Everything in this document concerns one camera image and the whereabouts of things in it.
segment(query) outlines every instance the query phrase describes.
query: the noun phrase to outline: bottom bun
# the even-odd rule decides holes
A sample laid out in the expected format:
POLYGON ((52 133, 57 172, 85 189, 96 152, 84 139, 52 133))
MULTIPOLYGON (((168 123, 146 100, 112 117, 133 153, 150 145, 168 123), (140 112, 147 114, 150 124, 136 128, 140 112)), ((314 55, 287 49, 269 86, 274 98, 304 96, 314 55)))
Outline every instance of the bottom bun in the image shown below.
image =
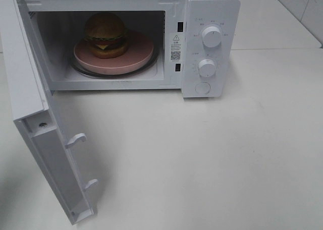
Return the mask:
POLYGON ((111 59, 123 55, 128 49, 128 42, 125 41, 120 45, 120 47, 107 50, 102 50, 94 45, 91 45, 90 43, 87 43, 87 47, 94 56, 100 59, 111 59))

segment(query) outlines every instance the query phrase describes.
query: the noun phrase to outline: white microwave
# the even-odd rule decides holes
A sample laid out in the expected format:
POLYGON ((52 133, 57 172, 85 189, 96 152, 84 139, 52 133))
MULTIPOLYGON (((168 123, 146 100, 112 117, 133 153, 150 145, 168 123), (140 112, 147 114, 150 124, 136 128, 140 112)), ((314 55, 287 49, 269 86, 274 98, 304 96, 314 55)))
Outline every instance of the white microwave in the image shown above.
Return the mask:
POLYGON ((71 149, 86 136, 65 137, 52 93, 181 89, 183 97, 220 96, 239 8, 239 0, 0 1, 14 123, 72 224, 94 214, 86 190, 97 180, 82 181, 71 149), (98 12, 151 39, 147 64, 106 75, 75 62, 84 24, 98 12))

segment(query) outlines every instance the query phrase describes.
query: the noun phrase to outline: control knob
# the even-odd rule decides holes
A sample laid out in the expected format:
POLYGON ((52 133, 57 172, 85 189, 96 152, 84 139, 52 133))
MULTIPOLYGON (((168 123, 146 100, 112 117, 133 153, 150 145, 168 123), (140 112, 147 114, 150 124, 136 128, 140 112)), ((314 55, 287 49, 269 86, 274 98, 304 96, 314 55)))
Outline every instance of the control knob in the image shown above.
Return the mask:
POLYGON ((198 72, 202 77, 211 77, 216 73, 217 66, 213 60, 203 59, 198 63, 198 72))
POLYGON ((210 26, 202 31, 202 40, 207 47, 216 47, 221 43, 221 30, 217 26, 210 26))

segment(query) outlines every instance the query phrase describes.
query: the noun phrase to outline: cheese slice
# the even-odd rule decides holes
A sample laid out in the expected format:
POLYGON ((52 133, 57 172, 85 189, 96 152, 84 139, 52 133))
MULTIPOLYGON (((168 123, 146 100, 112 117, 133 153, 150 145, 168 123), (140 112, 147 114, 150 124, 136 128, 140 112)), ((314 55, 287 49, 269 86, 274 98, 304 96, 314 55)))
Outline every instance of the cheese slice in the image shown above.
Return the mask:
POLYGON ((105 48, 108 47, 108 45, 99 45, 99 44, 96 44, 95 46, 101 48, 102 50, 105 50, 105 48))

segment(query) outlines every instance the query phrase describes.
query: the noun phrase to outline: qr code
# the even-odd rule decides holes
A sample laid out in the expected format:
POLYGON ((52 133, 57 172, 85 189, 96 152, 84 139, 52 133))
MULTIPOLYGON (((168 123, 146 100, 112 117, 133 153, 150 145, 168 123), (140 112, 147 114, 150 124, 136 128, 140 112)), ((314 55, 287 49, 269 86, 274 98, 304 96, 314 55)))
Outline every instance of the qr code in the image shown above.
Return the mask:
POLYGON ((180 59, 181 59, 180 51, 171 52, 171 60, 180 60, 180 59))

